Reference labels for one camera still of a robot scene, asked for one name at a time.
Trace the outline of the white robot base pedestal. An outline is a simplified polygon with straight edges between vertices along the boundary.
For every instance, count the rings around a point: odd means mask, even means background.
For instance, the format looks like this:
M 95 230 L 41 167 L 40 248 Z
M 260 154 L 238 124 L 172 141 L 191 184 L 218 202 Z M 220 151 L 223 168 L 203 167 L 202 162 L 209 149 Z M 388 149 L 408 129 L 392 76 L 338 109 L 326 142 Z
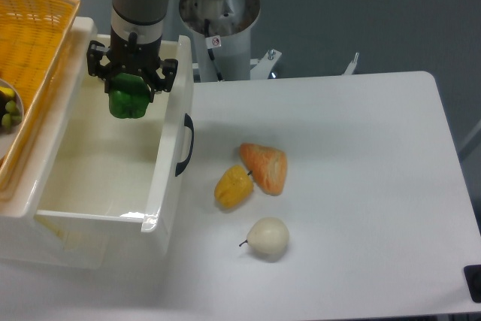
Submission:
M 251 58 L 251 31 L 260 0 L 180 0 L 179 12 L 191 32 L 201 82 L 263 80 L 282 53 L 269 49 Z

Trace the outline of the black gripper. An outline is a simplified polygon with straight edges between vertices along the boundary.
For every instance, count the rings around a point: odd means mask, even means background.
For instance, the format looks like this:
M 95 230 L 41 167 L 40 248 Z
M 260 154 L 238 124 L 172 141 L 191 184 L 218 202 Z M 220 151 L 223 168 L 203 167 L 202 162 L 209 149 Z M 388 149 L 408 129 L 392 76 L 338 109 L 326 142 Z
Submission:
M 87 71 L 91 77 L 104 82 L 104 92 L 110 92 L 111 81 L 120 73 L 139 75 L 149 88 L 150 103 L 160 92 L 170 92 L 177 76 L 178 61 L 161 59 L 159 51 L 162 37 L 146 44 L 134 45 L 121 38 L 114 30 L 110 32 L 110 47 L 95 40 L 89 42 L 86 51 Z

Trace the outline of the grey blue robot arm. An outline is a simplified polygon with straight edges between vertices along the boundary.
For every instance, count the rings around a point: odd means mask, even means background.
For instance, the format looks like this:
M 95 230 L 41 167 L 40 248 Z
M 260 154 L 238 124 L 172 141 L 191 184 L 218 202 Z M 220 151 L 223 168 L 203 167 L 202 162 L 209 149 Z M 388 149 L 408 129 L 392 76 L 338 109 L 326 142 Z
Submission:
M 110 44 L 91 41 L 89 75 L 104 82 L 111 113 L 138 118 L 159 92 L 170 92 L 178 62 L 159 55 L 169 0 L 112 0 Z M 250 75 L 247 0 L 181 0 L 180 16 L 194 35 L 201 79 Z

